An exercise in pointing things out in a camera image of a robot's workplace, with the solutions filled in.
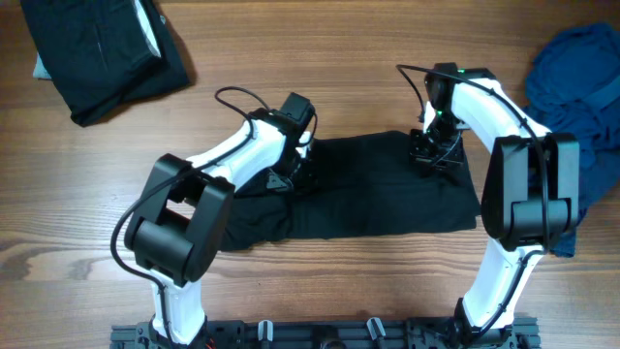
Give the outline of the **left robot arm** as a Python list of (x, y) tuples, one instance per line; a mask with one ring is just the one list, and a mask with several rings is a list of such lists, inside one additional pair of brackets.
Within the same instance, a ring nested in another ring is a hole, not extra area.
[(242, 117), (241, 128), (206, 153), (160, 157), (140, 197), (116, 223), (112, 257), (121, 263), (122, 238), (138, 265), (121, 267), (150, 282), (155, 313), (147, 322), (113, 327), (112, 347), (214, 347), (202, 277), (220, 248), (236, 190), (258, 174), (266, 176), (266, 194), (300, 192), (311, 182), (302, 168), (314, 140), (307, 127), (318, 118), (309, 99), (292, 93), (278, 110), (263, 104)]

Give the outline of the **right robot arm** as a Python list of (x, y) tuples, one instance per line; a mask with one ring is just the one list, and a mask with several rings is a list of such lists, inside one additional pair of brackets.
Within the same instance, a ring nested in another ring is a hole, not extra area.
[(530, 118), (485, 68), (438, 63), (424, 69), (428, 99), (412, 130), (410, 160), (429, 171), (464, 161), (471, 130), (490, 153), (480, 201), (488, 243), (476, 279), (454, 313), (426, 325), (448, 348), (524, 348), (514, 308), (537, 263), (577, 223), (579, 144)]

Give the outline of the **black t-shirt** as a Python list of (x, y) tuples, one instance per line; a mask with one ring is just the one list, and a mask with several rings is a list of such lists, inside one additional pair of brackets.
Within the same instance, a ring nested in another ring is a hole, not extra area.
[(263, 241), (356, 238), (473, 229), (480, 204), (469, 168), (429, 171), (408, 156), (398, 131), (317, 140), (292, 192), (267, 187), (263, 170), (235, 194), (220, 245), (244, 250)]

